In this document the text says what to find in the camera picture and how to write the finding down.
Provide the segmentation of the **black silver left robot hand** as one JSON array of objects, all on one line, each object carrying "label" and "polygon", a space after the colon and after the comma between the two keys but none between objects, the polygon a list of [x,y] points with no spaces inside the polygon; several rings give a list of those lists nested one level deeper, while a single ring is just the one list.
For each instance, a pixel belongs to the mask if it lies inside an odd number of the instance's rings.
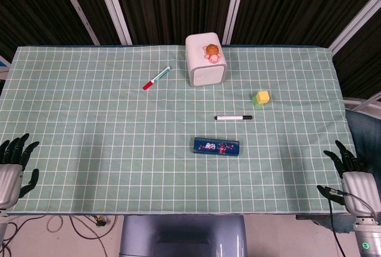
[{"label": "black silver left robot hand", "polygon": [[29,134],[26,133],[1,144],[1,210],[13,207],[37,185],[39,179],[37,168],[32,171],[30,181],[22,185],[24,170],[33,150],[39,145],[36,141],[25,147],[28,138]]}]

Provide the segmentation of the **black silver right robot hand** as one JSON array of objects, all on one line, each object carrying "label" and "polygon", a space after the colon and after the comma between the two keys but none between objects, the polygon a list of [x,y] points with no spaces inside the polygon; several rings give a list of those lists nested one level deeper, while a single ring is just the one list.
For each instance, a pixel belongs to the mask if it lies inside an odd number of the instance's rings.
[{"label": "black silver right robot hand", "polygon": [[341,156],[331,151],[323,151],[334,163],[341,179],[342,188],[334,189],[318,185],[318,191],[329,201],[344,206],[356,217],[377,220],[380,213],[380,197],[373,174],[366,171],[352,152],[340,142],[335,142]]}]

